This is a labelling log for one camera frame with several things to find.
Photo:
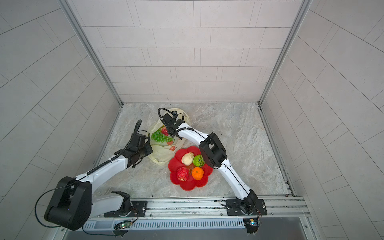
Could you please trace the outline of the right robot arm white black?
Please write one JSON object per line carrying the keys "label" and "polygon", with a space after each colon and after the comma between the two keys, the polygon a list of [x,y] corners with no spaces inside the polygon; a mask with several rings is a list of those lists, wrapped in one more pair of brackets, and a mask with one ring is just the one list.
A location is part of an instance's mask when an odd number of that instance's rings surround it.
{"label": "right robot arm white black", "polygon": [[187,139],[199,146],[203,160],[224,177],[235,193],[239,201],[239,208],[244,214],[255,214],[258,211],[256,205],[258,196],[234,170],[225,147],[215,133],[205,134],[192,128],[184,121],[184,117],[179,118],[177,111],[159,108],[158,115],[170,136],[181,140]]}

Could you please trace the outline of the fake green apple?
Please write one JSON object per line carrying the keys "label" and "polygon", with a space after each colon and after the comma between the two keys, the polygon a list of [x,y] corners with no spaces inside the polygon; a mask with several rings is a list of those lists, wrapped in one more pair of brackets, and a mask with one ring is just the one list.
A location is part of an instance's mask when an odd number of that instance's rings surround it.
{"label": "fake green apple", "polygon": [[193,164],[196,166],[196,167],[203,167],[205,165],[205,161],[204,161],[204,158],[202,155],[196,155],[194,156],[193,158]]}

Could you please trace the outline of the fake green grapes bunch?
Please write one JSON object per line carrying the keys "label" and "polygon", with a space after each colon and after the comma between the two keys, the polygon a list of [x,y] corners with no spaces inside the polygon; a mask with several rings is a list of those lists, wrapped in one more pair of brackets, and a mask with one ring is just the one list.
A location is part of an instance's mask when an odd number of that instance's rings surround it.
{"label": "fake green grapes bunch", "polygon": [[165,136],[162,134],[161,129],[154,132],[151,136],[152,140],[158,142],[158,143],[170,143],[173,142],[173,138],[169,136]]}

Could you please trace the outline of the fake red fruit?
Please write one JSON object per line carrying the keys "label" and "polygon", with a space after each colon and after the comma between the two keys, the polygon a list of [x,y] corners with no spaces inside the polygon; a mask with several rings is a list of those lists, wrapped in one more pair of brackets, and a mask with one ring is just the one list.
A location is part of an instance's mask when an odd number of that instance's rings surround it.
{"label": "fake red fruit", "polygon": [[177,170],[177,179],[181,182],[187,181],[189,178],[189,169],[186,167],[181,167]]}

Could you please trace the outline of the perforated metal vent strip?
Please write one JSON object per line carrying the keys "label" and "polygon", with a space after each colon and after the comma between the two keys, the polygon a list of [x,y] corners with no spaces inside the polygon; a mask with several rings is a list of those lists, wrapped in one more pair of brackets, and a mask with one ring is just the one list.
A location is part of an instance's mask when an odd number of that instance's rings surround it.
{"label": "perforated metal vent strip", "polygon": [[[93,220],[86,222],[80,230],[91,233],[116,232],[114,226],[121,221]],[[160,220],[137,220],[129,230],[122,231],[144,231],[144,230],[191,230],[191,229],[244,229],[242,219],[160,219]]]}

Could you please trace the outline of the fake red strawberry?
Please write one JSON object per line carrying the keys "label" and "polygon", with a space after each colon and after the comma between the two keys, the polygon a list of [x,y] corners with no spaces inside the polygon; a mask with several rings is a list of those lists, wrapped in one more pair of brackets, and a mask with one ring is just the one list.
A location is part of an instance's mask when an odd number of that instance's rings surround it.
{"label": "fake red strawberry", "polygon": [[169,136],[169,133],[168,133],[168,130],[167,130],[166,127],[162,127],[162,128],[161,128],[161,132],[162,132],[163,135],[165,135],[165,136]]}

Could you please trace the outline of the fake orange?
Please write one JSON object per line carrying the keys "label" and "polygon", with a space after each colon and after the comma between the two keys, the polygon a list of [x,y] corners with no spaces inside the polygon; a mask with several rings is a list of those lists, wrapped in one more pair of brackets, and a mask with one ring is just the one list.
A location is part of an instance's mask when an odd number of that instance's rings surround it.
{"label": "fake orange", "polygon": [[200,181],[204,176],[204,170],[200,167],[195,167],[193,168],[191,175],[195,180]]}

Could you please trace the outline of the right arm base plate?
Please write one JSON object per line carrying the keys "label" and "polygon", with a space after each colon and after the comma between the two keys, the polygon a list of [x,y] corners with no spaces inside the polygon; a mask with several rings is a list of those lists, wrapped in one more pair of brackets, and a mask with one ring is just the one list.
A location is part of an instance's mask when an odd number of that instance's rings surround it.
{"label": "right arm base plate", "polygon": [[239,199],[221,201],[226,208],[228,216],[266,216],[268,214],[265,201],[257,199],[252,203]]}

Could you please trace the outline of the right green circuit board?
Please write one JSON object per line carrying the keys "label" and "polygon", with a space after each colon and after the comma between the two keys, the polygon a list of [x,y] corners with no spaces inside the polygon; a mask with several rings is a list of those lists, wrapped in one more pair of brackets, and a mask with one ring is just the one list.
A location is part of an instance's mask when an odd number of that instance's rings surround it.
{"label": "right green circuit board", "polygon": [[246,229],[258,229],[260,226],[258,219],[243,219]]}

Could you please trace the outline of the cream plastic shopping bag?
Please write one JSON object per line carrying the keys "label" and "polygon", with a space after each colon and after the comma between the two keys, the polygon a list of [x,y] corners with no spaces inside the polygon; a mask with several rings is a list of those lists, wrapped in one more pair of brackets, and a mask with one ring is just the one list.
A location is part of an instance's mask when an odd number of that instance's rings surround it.
{"label": "cream plastic shopping bag", "polygon": [[[162,127],[164,127],[163,123],[161,120],[158,120],[150,127],[148,132],[152,136],[154,132]],[[152,146],[153,153],[149,155],[149,158],[155,164],[160,166],[166,165],[175,156],[175,153],[185,145],[185,139],[180,140],[177,137],[174,137],[173,139],[173,142],[170,143],[158,143],[151,138],[150,144]]]}

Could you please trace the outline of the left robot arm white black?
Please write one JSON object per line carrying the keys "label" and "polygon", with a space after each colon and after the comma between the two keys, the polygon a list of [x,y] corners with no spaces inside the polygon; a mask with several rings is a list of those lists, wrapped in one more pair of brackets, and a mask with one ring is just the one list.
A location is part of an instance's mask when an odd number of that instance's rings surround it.
{"label": "left robot arm white black", "polygon": [[134,167],[150,155],[153,152],[150,140],[150,134],[132,134],[128,144],[104,163],[76,177],[62,178],[52,190],[45,221],[75,231],[99,215],[138,216],[139,211],[133,207],[129,194],[113,191],[107,196],[94,198],[93,193],[113,176]]}

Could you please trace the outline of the green circuit board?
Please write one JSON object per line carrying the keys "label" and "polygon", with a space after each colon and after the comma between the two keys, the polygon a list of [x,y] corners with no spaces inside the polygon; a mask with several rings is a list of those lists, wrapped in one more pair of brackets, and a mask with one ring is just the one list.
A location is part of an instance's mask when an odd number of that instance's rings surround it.
{"label": "green circuit board", "polygon": [[260,226],[258,219],[243,219],[246,229],[258,229]]}
{"label": "green circuit board", "polygon": [[114,226],[114,230],[116,230],[116,231],[117,230],[129,230],[132,225],[133,225],[132,221],[123,221],[123,222],[117,223]]}

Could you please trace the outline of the aluminium mounting rail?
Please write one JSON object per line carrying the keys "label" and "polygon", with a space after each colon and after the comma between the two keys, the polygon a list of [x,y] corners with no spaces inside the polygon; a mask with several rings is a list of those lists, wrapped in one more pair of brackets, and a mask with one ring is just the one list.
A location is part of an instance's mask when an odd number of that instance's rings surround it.
{"label": "aluminium mounting rail", "polygon": [[211,219],[211,218],[264,218],[309,217],[310,210],[302,197],[262,196],[250,214],[240,207],[240,200],[224,197],[212,198],[149,198],[131,199],[124,213],[113,213],[107,206],[107,196],[92,205],[87,220],[93,218],[149,219]]}

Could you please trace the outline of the fake beige fruit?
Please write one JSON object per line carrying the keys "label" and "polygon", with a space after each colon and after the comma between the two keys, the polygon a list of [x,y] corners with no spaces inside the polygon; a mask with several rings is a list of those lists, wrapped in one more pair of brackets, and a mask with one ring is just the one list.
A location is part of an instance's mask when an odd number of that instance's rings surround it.
{"label": "fake beige fruit", "polygon": [[187,153],[182,157],[182,163],[185,166],[190,166],[193,163],[193,160],[194,160],[194,153]]}

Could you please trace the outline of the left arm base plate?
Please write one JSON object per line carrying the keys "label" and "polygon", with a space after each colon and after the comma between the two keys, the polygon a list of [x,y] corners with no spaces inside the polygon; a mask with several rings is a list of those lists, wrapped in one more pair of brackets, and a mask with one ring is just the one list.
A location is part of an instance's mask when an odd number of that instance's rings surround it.
{"label": "left arm base plate", "polygon": [[145,216],[147,201],[131,201],[123,203],[117,211],[111,211],[104,214],[105,218],[141,218]]}

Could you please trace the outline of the left green circuit board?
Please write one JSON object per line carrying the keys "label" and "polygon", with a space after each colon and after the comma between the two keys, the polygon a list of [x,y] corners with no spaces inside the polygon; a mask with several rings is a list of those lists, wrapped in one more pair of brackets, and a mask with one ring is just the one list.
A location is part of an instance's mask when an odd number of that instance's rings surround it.
{"label": "left green circuit board", "polygon": [[114,226],[114,230],[116,230],[116,231],[117,230],[129,230],[132,225],[133,225],[132,221],[123,221],[123,222],[117,223]]}

